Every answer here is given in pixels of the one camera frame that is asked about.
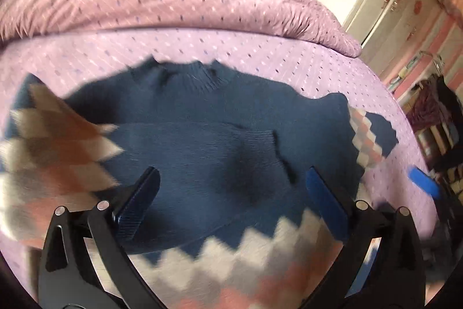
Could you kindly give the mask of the navy argyle knit sweater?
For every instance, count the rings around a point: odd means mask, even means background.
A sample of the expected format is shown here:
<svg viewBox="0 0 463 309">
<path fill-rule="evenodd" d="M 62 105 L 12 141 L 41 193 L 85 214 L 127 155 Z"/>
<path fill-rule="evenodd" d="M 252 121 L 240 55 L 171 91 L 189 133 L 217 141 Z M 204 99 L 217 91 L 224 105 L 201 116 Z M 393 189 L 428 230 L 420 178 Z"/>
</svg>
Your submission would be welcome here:
<svg viewBox="0 0 463 309">
<path fill-rule="evenodd" d="M 121 240 L 171 308 L 296 308 L 320 222 L 315 168 L 355 196 L 397 145 L 379 114 L 309 99 L 221 63 L 149 58 L 66 98 L 27 76 L 1 141 L 1 231 L 41 248 L 58 206 L 113 202 L 143 171 L 160 189 Z"/>
</svg>

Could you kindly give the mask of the dark red hanging garment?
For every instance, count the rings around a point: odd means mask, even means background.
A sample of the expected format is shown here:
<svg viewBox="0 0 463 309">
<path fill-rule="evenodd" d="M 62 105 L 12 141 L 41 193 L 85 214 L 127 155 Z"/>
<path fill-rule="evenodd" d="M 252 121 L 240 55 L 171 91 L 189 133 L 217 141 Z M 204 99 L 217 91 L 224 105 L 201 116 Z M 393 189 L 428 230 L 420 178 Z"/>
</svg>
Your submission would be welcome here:
<svg viewBox="0 0 463 309">
<path fill-rule="evenodd" d="M 457 130 L 462 129 L 461 103 L 443 75 L 433 74 L 420 84 L 418 98 L 407 113 L 412 130 L 416 133 L 441 123 L 451 123 Z"/>
</svg>

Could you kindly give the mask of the purple dotted bed sheet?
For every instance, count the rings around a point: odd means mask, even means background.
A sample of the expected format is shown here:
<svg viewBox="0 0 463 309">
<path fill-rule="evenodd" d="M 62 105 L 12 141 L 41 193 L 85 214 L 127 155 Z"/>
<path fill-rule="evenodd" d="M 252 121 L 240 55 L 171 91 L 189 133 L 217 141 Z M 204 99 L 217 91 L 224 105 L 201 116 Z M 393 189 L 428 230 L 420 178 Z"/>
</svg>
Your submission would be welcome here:
<svg viewBox="0 0 463 309">
<path fill-rule="evenodd" d="M 386 160 L 365 174 L 359 197 L 405 205 L 420 235 L 431 233 L 436 220 L 432 201 L 407 177 L 409 166 L 423 168 L 425 160 L 399 104 L 362 60 L 344 58 L 310 42 L 204 29 L 105 31 L 13 41 L 1 51 L 1 106 L 10 106 L 28 73 L 66 95 L 146 56 L 174 63 L 217 60 L 245 73 L 285 82 L 307 97 L 341 92 L 353 106 L 382 115 L 396 130 L 399 142 Z M 175 308 L 295 308 L 321 280 L 341 246 L 311 216 L 304 217 L 301 227 L 284 222 L 279 230 L 291 236 L 290 246 L 263 245 L 262 249 L 291 265 L 271 266 L 248 288 L 231 272 L 209 275 L 201 260 L 189 263 L 183 253 L 172 253 L 162 263 L 184 267 L 180 277 L 155 277 L 151 265 L 140 257 L 134 263 Z"/>
</svg>

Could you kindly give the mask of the cluttered side shelf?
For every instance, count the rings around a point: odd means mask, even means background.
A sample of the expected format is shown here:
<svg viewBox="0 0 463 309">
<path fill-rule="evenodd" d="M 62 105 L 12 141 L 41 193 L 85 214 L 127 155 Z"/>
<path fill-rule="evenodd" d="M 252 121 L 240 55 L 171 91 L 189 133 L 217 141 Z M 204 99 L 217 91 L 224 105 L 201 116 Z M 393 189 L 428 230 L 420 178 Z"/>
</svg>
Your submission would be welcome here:
<svg viewBox="0 0 463 309">
<path fill-rule="evenodd" d="M 415 133 L 415 137 L 428 170 L 432 170 L 432 165 L 451 151 L 459 140 L 455 126 L 445 122 L 419 130 Z M 449 184 L 462 201 L 462 163 L 449 167 L 443 173 L 432 172 L 431 175 L 437 178 L 440 184 Z"/>
</svg>

